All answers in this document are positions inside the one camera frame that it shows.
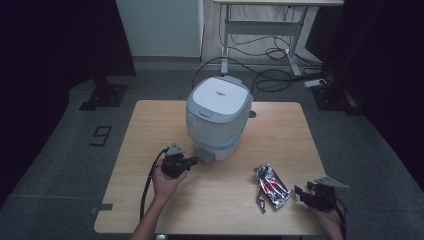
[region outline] wooden table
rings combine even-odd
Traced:
[[[222,47],[221,74],[228,73],[228,35],[271,35],[271,36],[293,36],[290,48],[285,49],[287,59],[295,76],[301,76],[298,61],[294,54],[303,23],[311,6],[342,6],[343,0],[214,0],[215,3],[226,5],[225,25],[224,25],[224,43]],[[282,5],[282,6],[300,6],[302,12],[296,21],[237,21],[232,20],[230,16],[231,5]]]
[[[95,223],[99,233],[131,233],[139,222],[140,199],[157,154],[172,143],[194,154],[185,125],[185,101],[139,101]],[[290,189],[325,176],[301,106],[254,102],[235,153],[211,165],[199,162],[181,183],[157,226],[161,234],[320,235],[314,215],[297,202],[294,192],[279,210],[257,203],[253,169],[269,163]],[[146,209],[153,198],[153,186]]]

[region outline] power strip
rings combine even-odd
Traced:
[[[316,87],[316,86],[324,86],[325,84],[327,84],[327,81],[325,81],[324,79],[317,79],[317,80],[312,80],[312,81],[307,81],[305,82],[305,88],[311,88],[311,87]]]

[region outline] black cable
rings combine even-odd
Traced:
[[[272,17],[272,21],[276,21],[280,13],[282,12],[283,6],[273,6],[272,8],[275,9],[275,14]]]
[[[283,21],[286,21],[287,13],[289,12],[289,7],[286,6],[286,13],[284,14]]]
[[[158,160],[160,156],[168,151],[169,148],[163,149],[159,152],[158,156],[156,157],[155,161],[153,161],[152,167],[150,168],[149,175],[147,176],[146,185],[144,186],[143,196],[141,197],[141,203],[140,203],[140,220],[144,217],[144,205],[146,202],[146,196],[147,192],[149,191],[150,181],[153,178],[153,173],[157,167]]]
[[[295,53],[294,56],[297,57],[297,59],[299,60],[299,62],[303,62],[304,64],[310,65],[310,66],[315,66],[315,67],[322,67],[322,63],[321,62],[317,62],[314,60],[310,60],[304,57],[301,57],[299,54]]]
[[[272,54],[274,53],[282,53],[283,56],[282,57],[274,57]],[[273,59],[273,60],[277,60],[277,61],[282,61],[284,58],[287,57],[287,54],[285,51],[282,51],[279,48],[268,48],[265,52],[266,55],[268,55],[269,58]]]
[[[274,37],[274,45],[275,45],[275,47],[276,48],[279,48],[279,49],[281,49],[281,51],[284,51],[284,48],[280,48],[279,46],[278,46],[278,44],[277,44],[277,39],[278,40],[280,40],[280,41],[282,41],[282,42],[284,42],[286,45],[287,45],[287,48],[290,48],[290,44],[286,41],[286,40],[284,40],[283,38],[281,38],[281,37],[277,37],[277,36],[275,36]]]
[[[281,78],[281,79],[270,79],[270,78],[266,78],[266,79],[261,79],[261,80],[257,81],[258,77],[259,76],[264,76],[264,74],[266,72],[283,73],[289,79],[283,79],[283,78]],[[292,79],[291,75],[288,72],[286,72],[286,71],[279,70],[279,69],[267,69],[267,70],[264,70],[264,71],[258,73],[258,75],[256,76],[256,78],[255,78],[255,80],[254,80],[254,82],[252,84],[251,91],[253,91],[253,86],[256,86],[256,89],[258,89],[258,91],[262,91],[262,92],[278,92],[278,91],[282,91],[284,89],[287,89],[293,81],[294,80]],[[274,86],[268,86],[268,87],[261,87],[260,86],[263,83],[272,83],[272,82],[277,82],[277,84],[274,85]]]
[[[340,221],[341,221],[341,228],[342,228],[342,235],[343,235],[343,239],[346,239],[346,231],[347,231],[347,224],[346,224],[346,214],[349,213],[346,206],[344,205],[344,203],[342,202],[342,200],[340,200],[339,198],[336,199],[336,203],[334,203],[333,201],[331,201],[330,196],[328,196],[324,191],[321,191],[319,189],[314,189],[313,191],[317,191],[320,192],[322,195],[324,195],[328,201],[331,203],[331,205],[333,205],[334,210],[336,210],[337,215],[339,215]],[[339,206],[337,206],[337,202],[340,202],[343,205],[343,208],[345,209],[345,214],[342,213],[342,211],[340,210]]]
[[[277,13],[276,13],[276,16],[274,15],[274,17],[273,17],[273,20],[276,20],[276,17],[278,17],[278,15],[281,13],[281,11],[282,11],[282,7],[281,6],[274,6],[274,9],[277,9],[276,11],[277,11]],[[246,19],[247,20],[249,20],[249,18],[247,17],[247,15],[246,15],[246,9],[244,8],[244,6],[243,6],[243,12],[244,12],[244,15],[245,15],[245,17],[246,17]],[[222,21],[222,14],[221,14],[221,12],[220,12],[220,16],[219,16],[219,33],[221,34],[221,21]],[[283,41],[284,43],[286,43],[288,46],[289,46],[289,44],[285,41],[285,40],[283,40],[282,38],[279,38],[279,37],[277,37],[277,36],[264,36],[264,37],[259,37],[259,38],[256,38],[256,39],[253,39],[253,40],[249,40],[249,41],[247,41],[247,42],[236,42],[235,40],[234,40],[234,38],[233,38],[233,35],[232,34],[230,34],[230,36],[231,36],[231,40],[233,41],[233,43],[234,44],[236,44],[236,45],[245,45],[245,44],[249,44],[249,43],[253,43],[253,42],[256,42],[256,41],[260,41],[260,40],[262,40],[262,39],[266,39],[266,38],[274,38],[274,44],[275,44],[275,46],[277,47],[277,48],[279,48],[278,46],[277,46],[277,44],[275,43],[275,39],[277,38],[277,39],[279,39],[279,40],[281,40],[281,41]],[[220,36],[220,42],[221,42],[221,45],[222,46],[224,46],[224,44],[222,43],[222,40],[221,40],[221,38],[222,38],[222,36]],[[266,54],[248,54],[248,53],[245,53],[245,52],[243,52],[243,51],[241,51],[241,50],[239,50],[239,49],[236,49],[236,48],[232,48],[232,49],[235,49],[235,50],[238,50],[238,51],[240,51],[241,53],[243,53],[243,54],[246,54],[246,55],[254,55],[254,56],[262,56],[262,55],[266,55]]]
[[[194,89],[194,87],[195,87],[195,79],[196,79],[197,74],[199,74],[200,70],[202,70],[209,63],[211,63],[211,62],[213,62],[215,60],[218,60],[218,59],[228,59],[228,60],[233,61],[233,62],[239,64],[240,66],[242,66],[242,67],[244,67],[244,68],[246,68],[246,69],[248,69],[248,70],[250,70],[250,71],[252,71],[254,73],[259,74],[259,72],[257,72],[256,70],[254,70],[254,69],[246,66],[245,64],[243,64],[243,63],[241,63],[241,62],[239,62],[239,61],[237,61],[235,59],[228,58],[228,57],[216,57],[216,58],[212,58],[211,60],[205,62],[199,69],[197,69],[196,73],[194,74],[193,78],[191,79],[191,88],[192,89]]]
[[[246,9],[244,8],[244,5],[242,5],[242,7],[243,7],[244,16],[246,17],[247,20],[250,20],[249,17],[247,16],[247,14],[246,14]]]
[[[221,35],[221,22],[222,22],[222,5],[221,5],[221,7],[220,7],[220,11],[219,11],[218,35],[219,35],[219,42],[221,43],[221,46],[224,46],[224,43],[222,42],[222,35]],[[276,45],[277,49],[269,48],[269,49],[267,49],[267,50],[265,51],[265,53],[259,53],[259,54],[246,53],[246,52],[244,52],[244,51],[242,51],[242,50],[240,50],[240,49],[238,49],[238,48],[235,48],[235,47],[228,47],[228,44],[227,44],[227,49],[233,49],[233,50],[236,50],[236,51],[238,51],[238,52],[240,52],[240,53],[242,53],[242,54],[244,54],[244,55],[247,55],[247,56],[260,57],[260,56],[268,55],[268,57],[270,57],[271,59],[274,59],[274,60],[281,60],[281,59],[285,58],[285,51],[284,51],[283,49],[281,49],[280,47],[278,47],[278,45],[276,44],[276,39],[279,39],[279,40],[281,40],[282,42],[286,43],[286,44],[287,44],[287,46],[289,46],[289,47],[290,47],[290,45],[289,45],[289,44],[288,44],[288,43],[287,43],[284,39],[282,39],[282,38],[279,38],[279,37],[277,37],[277,36],[264,36],[264,37],[260,37],[260,38],[257,38],[257,39],[253,39],[253,40],[250,40],[250,41],[247,41],[247,42],[238,43],[238,42],[236,42],[236,41],[234,40],[233,35],[232,35],[232,34],[230,34],[230,38],[231,38],[231,40],[232,40],[232,41],[234,42],[234,44],[236,44],[236,45],[245,45],[245,44],[253,43],[253,42],[256,42],[256,41],[259,41],[259,40],[262,40],[262,39],[266,39],[266,38],[270,38],[270,37],[274,38],[274,44]],[[275,58],[275,57],[272,57],[272,56],[270,55],[271,53],[275,53],[275,52],[278,52],[278,51],[281,51],[281,52],[283,52],[283,53],[284,53],[284,56],[283,56],[282,58]]]
[[[330,72],[321,71],[321,72],[318,72],[318,73],[306,74],[305,76],[302,76],[302,77],[296,77],[296,80],[303,81],[303,80],[308,80],[308,79],[312,79],[312,78],[324,78],[328,74],[330,74]]]
[[[294,12],[295,11],[296,11],[296,6],[293,6],[292,19],[291,19],[292,22],[293,22],[293,19],[294,19]]]

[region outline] human arm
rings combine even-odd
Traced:
[[[162,159],[158,161],[157,166],[162,165]],[[177,179],[171,179],[166,176],[159,167],[153,173],[153,188],[155,196],[152,203],[144,214],[133,234],[132,240],[150,240],[153,239],[155,234],[156,225],[162,210],[165,208],[168,200],[177,191],[178,185],[187,177],[188,172],[185,171]]]
[[[342,232],[342,221],[339,217],[339,214],[335,209],[325,212],[320,211],[316,208],[308,206],[308,208],[315,214],[318,219],[319,224],[324,230],[326,236],[329,240],[343,240]]]

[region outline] crumpled package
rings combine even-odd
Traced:
[[[256,202],[262,213],[265,213],[265,195],[268,200],[280,209],[289,199],[291,190],[288,190],[272,167],[267,163],[253,169],[258,180],[259,193]]]

